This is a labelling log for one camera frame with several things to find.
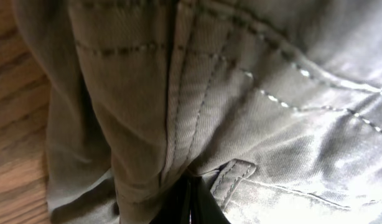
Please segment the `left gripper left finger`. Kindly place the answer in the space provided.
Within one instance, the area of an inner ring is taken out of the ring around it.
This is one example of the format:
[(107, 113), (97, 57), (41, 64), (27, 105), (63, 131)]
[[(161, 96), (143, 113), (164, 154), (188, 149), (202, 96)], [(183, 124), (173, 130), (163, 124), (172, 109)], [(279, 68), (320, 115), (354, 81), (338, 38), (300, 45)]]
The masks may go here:
[(191, 183), (182, 176), (170, 189), (167, 198), (150, 224), (189, 224), (190, 223)]

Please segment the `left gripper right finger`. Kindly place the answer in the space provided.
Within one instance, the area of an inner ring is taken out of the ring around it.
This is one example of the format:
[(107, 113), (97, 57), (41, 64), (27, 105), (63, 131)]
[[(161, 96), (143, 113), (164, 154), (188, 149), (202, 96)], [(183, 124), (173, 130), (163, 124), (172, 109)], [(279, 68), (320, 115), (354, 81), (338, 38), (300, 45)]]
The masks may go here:
[(190, 180), (190, 223), (230, 224), (201, 177)]

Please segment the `grey shorts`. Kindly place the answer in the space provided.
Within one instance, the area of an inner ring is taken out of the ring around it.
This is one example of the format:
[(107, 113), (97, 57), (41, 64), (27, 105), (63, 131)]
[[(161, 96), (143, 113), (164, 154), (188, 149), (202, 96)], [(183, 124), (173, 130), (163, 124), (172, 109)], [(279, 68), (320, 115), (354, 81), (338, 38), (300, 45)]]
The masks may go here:
[(14, 1), (51, 84), (52, 223), (382, 223), (382, 0)]

